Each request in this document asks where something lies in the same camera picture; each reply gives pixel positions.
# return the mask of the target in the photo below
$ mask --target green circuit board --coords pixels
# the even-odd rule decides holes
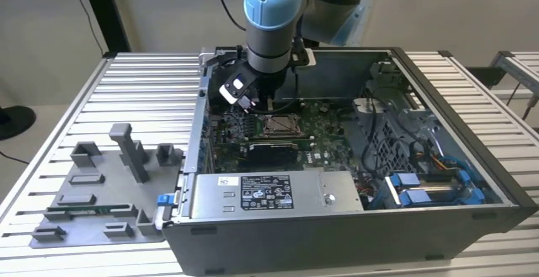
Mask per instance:
[[[358,159],[340,126],[342,115],[351,113],[351,107],[320,101],[300,105],[296,113],[284,115],[227,112],[224,122],[214,125],[215,173],[311,169],[356,172]],[[271,166],[250,164],[248,152],[260,144],[294,146],[295,160],[280,163],[276,158]]]

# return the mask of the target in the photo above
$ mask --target metal slotted surface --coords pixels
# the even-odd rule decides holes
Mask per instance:
[[[497,55],[493,64],[539,95],[539,52],[511,52],[511,55]]]
[[[474,132],[539,202],[539,144],[458,62],[437,52],[410,53]],[[199,78],[198,55],[119,54],[103,61],[4,203],[0,274],[7,276],[182,276],[167,242],[31,249],[68,172],[72,146],[96,140],[114,150],[108,129],[131,122],[147,148],[172,142],[187,150]],[[256,274],[255,276],[531,276],[539,272],[539,216],[509,233],[485,236],[453,261]]]

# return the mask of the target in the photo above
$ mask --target power supply label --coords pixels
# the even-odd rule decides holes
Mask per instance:
[[[290,176],[242,176],[242,209],[294,209]]]

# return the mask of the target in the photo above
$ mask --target motherboard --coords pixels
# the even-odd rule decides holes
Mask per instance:
[[[212,117],[215,173],[358,171],[342,126],[350,106],[306,100],[291,114],[246,114],[232,107]]]

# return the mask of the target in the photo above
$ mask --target white wall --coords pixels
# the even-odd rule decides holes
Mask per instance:
[[[100,53],[78,0],[0,0],[0,103],[70,103]]]
[[[238,45],[246,34],[230,22],[219,0],[116,0],[134,50],[199,52],[202,47]],[[244,25],[243,0],[226,0]]]
[[[116,1],[136,51],[244,42],[219,0]],[[242,0],[226,1],[244,23]],[[6,95],[31,105],[70,103],[100,57],[78,0],[0,3],[0,104]],[[498,50],[539,49],[538,11],[539,0],[375,0],[363,44],[447,49],[466,64],[487,64]]]
[[[499,50],[539,49],[539,0],[375,0],[364,45],[450,50],[486,65]]]

